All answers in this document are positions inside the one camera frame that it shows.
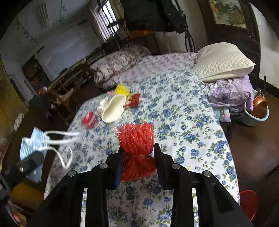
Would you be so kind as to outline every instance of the red pipe cleaner bundle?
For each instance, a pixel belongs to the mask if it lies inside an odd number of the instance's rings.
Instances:
[[[121,180],[137,180],[150,176],[156,170],[155,159],[149,156],[154,147],[153,124],[126,124],[117,133],[124,150],[124,166]]]

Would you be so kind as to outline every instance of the landscape painting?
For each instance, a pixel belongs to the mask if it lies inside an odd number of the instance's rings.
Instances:
[[[238,0],[209,0],[216,24],[246,28],[243,11]]]

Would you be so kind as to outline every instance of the purple blanket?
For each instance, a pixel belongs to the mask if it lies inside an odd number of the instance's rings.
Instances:
[[[248,75],[204,84],[203,91],[212,106],[233,107],[231,111],[241,111],[245,109],[246,102],[246,109],[253,110],[254,95]]]

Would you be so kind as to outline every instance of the yellow fuzzy object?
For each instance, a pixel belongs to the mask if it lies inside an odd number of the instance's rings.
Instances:
[[[123,94],[128,97],[130,95],[130,92],[127,90],[125,85],[119,84],[115,89],[115,94]]]

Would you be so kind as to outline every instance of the yellow curtain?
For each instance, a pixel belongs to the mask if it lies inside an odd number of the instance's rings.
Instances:
[[[111,5],[112,11],[115,15],[115,18],[117,20],[124,18],[124,10],[121,5],[120,0],[109,0],[109,3]]]
[[[2,61],[0,60],[0,136],[4,137],[20,114],[26,114],[28,109],[13,89]]]

